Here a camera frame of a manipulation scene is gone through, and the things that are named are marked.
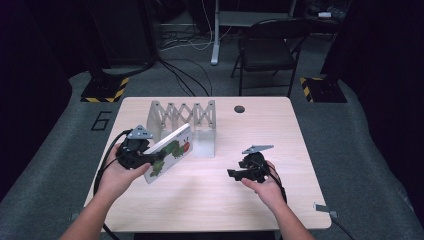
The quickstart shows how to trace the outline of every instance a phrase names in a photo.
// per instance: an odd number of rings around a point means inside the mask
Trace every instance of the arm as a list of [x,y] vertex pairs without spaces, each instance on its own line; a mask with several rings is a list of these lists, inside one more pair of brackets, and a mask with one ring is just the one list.
[[115,161],[118,147],[119,144],[115,145],[109,154],[106,166],[111,164],[103,173],[96,195],[60,239],[98,239],[112,204],[150,167],[146,163],[137,169],[125,169]]
[[[269,166],[274,168],[274,165],[271,162],[267,162]],[[278,175],[272,168],[270,168],[271,174],[278,178]],[[274,179],[269,177],[265,182],[257,183],[243,178],[241,182],[246,187],[254,190],[255,193],[259,195],[262,202],[274,214],[284,240],[314,239],[286,202],[284,202],[281,190]]]

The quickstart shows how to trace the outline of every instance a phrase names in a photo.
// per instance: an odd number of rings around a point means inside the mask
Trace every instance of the black speaker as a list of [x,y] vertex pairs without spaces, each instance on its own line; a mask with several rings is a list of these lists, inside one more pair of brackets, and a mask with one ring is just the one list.
[[149,0],[86,0],[111,67],[151,66],[160,24]]

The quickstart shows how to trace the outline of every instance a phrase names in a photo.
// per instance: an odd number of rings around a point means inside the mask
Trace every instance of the forearm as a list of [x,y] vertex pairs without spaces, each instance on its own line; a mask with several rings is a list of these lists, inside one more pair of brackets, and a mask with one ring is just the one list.
[[277,219],[281,235],[284,240],[309,240],[314,239],[311,233],[303,226],[293,211],[286,205],[282,205],[272,211]]
[[112,199],[96,194],[61,239],[98,239],[113,202]]

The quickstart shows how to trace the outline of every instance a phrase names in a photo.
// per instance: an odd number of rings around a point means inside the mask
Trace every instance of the metal bracket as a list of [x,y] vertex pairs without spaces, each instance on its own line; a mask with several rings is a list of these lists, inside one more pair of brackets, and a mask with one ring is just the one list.
[[242,153],[243,154],[251,154],[251,153],[256,153],[256,152],[260,152],[263,150],[267,150],[270,148],[273,148],[274,145],[252,145],[250,148],[244,150]]
[[339,214],[336,211],[330,211],[330,208],[324,205],[314,203],[314,208],[318,212],[326,212],[330,214],[332,218],[338,218]]
[[153,134],[147,131],[142,125],[138,125],[127,136],[128,139],[151,139]]

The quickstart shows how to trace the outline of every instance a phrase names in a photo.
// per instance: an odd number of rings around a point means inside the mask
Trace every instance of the gray carpet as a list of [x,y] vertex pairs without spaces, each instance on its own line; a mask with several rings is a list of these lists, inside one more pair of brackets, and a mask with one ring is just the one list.
[[[356,239],[424,239],[401,183],[369,136],[355,94],[340,82],[348,103],[308,103],[303,95],[299,78],[320,76],[329,46],[328,36],[312,36],[306,41],[291,97],[324,198],[330,209],[337,211],[336,221]],[[210,65],[212,45],[205,50],[178,47],[161,51],[160,55],[208,90],[209,78],[213,96],[235,96],[238,80],[229,76],[236,49],[235,39],[224,41],[217,66]],[[67,109],[1,202],[0,239],[57,239],[71,224],[71,215],[82,209],[121,103],[80,102],[88,81],[88,73],[70,79],[73,96]],[[205,95],[193,81],[186,82],[197,96]],[[250,90],[246,94],[285,95],[286,90]],[[186,93],[173,74],[156,63],[130,78],[123,94],[129,96],[178,97]],[[102,115],[109,119],[107,127],[105,131],[91,131],[101,111],[111,112]],[[317,239],[349,239],[335,224],[312,233]],[[118,236],[133,238],[132,233]],[[109,239],[106,234],[101,238]]]

